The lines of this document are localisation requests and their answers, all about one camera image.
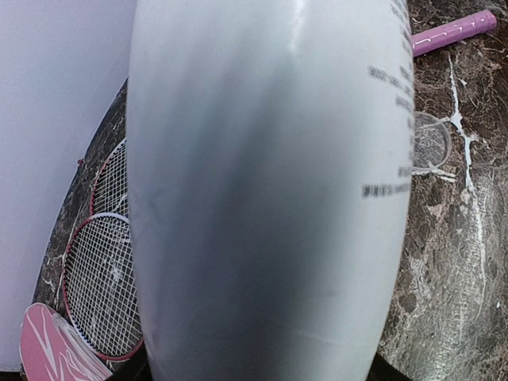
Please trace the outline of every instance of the racket strings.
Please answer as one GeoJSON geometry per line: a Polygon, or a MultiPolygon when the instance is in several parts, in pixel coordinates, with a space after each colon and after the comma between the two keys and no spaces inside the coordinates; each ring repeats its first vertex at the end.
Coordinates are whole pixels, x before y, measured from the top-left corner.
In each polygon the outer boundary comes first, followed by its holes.
{"type": "Polygon", "coordinates": [[[126,145],[123,140],[111,153],[98,176],[92,198],[94,214],[111,212],[129,215],[127,200],[126,145]]]}
{"type": "Polygon", "coordinates": [[[142,338],[129,224],[113,216],[89,220],[65,261],[69,314],[98,352],[119,357],[142,338]]]}

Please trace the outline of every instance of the pink cover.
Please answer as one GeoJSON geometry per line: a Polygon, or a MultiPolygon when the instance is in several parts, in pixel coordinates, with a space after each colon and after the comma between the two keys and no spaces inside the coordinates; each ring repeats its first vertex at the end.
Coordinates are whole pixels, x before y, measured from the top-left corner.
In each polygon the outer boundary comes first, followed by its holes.
{"type": "Polygon", "coordinates": [[[20,354],[29,381],[103,381],[111,376],[74,328],[42,303],[25,312],[20,354]]]}
{"type": "Polygon", "coordinates": [[[445,45],[473,37],[476,34],[488,32],[494,29],[496,25],[497,21],[494,14],[488,10],[483,10],[460,20],[415,34],[412,37],[413,56],[420,56],[445,45]]]}

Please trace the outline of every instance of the pink grip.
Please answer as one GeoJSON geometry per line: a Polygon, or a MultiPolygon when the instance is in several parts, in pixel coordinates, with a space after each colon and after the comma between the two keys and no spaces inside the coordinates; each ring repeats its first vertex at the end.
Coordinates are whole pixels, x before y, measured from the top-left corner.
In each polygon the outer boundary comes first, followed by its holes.
{"type": "Polygon", "coordinates": [[[420,56],[445,45],[473,37],[476,34],[488,32],[494,29],[496,25],[497,21],[494,14],[488,10],[483,10],[460,20],[415,34],[412,37],[413,56],[420,56]]]}

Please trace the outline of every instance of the white cylindrical bottle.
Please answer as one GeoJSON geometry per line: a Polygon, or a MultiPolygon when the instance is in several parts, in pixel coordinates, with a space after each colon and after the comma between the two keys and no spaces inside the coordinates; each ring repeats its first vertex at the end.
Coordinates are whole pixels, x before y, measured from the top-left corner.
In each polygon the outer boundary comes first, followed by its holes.
{"type": "Polygon", "coordinates": [[[129,208],[155,380],[365,379],[398,270],[403,0],[140,0],[129,208]]]}

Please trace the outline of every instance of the pink racket cover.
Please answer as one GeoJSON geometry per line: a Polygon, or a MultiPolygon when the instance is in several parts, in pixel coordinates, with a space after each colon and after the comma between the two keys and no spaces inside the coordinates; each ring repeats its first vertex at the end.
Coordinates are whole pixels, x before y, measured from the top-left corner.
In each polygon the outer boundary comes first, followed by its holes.
{"type": "Polygon", "coordinates": [[[74,327],[42,303],[25,311],[20,354],[29,381],[103,381],[111,376],[74,327]]]}

